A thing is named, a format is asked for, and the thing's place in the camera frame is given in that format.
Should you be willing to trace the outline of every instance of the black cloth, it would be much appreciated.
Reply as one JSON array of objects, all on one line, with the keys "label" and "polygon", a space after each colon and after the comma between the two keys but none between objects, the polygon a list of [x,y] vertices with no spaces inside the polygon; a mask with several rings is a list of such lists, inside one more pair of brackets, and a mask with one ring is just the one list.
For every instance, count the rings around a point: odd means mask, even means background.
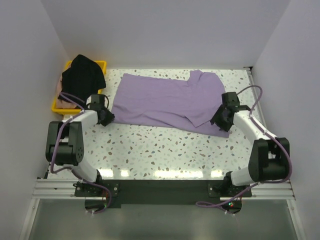
[{"label": "black cloth", "polygon": [[[83,55],[78,55],[73,59],[71,67],[62,73],[62,91],[63,93],[72,94],[84,102],[92,94],[97,94],[99,89],[106,87],[105,76],[100,66]],[[71,100],[85,106],[86,103],[69,97]]]}]

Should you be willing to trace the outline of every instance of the yellow plastic bin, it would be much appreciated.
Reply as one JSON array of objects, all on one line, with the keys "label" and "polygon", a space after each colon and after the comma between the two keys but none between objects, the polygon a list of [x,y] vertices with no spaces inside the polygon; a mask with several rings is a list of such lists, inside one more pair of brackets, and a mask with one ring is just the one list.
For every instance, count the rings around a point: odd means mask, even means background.
[{"label": "yellow plastic bin", "polygon": [[[68,69],[71,62],[72,61],[68,61],[65,64],[64,71]],[[95,61],[95,62],[100,66],[103,74],[105,75],[107,73],[107,62],[106,61]],[[102,89],[99,89],[98,94],[101,94],[101,93],[102,93]],[[80,113],[81,111],[81,109],[56,108],[56,96],[54,96],[53,103],[51,105],[51,110],[52,112],[61,114],[61,115],[75,115]]]}]

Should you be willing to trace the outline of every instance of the white wall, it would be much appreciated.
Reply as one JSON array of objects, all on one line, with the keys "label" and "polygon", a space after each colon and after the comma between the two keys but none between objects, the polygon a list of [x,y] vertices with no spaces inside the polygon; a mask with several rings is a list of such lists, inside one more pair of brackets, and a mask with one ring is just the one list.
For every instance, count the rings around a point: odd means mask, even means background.
[{"label": "white wall", "polygon": [[253,66],[290,0],[41,0],[68,55],[109,67]]},{"label": "white wall", "polygon": [[40,1],[1,1],[0,239],[19,238],[35,180],[48,165],[50,106],[66,60]]},{"label": "white wall", "polygon": [[320,2],[292,0],[263,53],[253,79],[264,90],[266,123],[287,137],[292,186],[308,239],[320,236]]}]

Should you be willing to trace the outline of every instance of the terrazzo table surface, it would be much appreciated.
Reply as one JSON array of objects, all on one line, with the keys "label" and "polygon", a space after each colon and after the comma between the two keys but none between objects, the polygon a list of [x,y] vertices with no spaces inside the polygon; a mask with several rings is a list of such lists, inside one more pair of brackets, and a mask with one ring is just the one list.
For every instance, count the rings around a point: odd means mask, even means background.
[{"label": "terrazzo table surface", "polygon": [[[103,94],[112,109],[117,87],[124,73],[186,81],[191,69],[108,69]],[[216,73],[227,92],[250,85],[246,70],[201,69]],[[241,104],[251,107],[252,89],[239,95]],[[258,111],[253,114],[260,120]],[[208,136],[175,128],[112,123],[96,125],[85,132],[84,150],[89,163],[103,179],[222,179],[229,171],[248,166],[252,145],[236,126],[229,138]],[[70,172],[48,174],[48,179],[76,179]]]}]

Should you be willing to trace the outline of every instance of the gray floor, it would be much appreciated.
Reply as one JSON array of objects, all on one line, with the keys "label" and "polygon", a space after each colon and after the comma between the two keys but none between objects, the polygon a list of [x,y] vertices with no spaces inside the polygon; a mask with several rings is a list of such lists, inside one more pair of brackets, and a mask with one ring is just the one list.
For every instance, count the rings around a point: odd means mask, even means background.
[{"label": "gray floor", "polygon": [[31,240],[296,240],[285,200],[248,200],[235,217],[183,205],[124,205],[93,218],[83,200],[42,200]]}]

